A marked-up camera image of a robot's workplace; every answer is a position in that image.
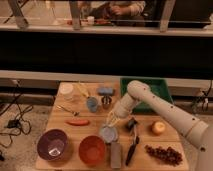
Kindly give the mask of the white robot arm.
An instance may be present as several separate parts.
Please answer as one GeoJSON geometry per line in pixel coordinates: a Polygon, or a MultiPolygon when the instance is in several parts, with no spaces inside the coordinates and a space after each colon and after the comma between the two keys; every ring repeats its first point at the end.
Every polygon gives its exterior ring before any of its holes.
{"type": "Polygon", "coordinates": [[[213,171],[213,124],[207,124],[192,114],[165,101],[151,92],[151,88],[133,80],[127,85],[127,93],[118,100],[109,112],[106,124],[116,125],[126,118],[141,102],[167,121],[182,137],[197,148],[195,171],[213,171]]]}

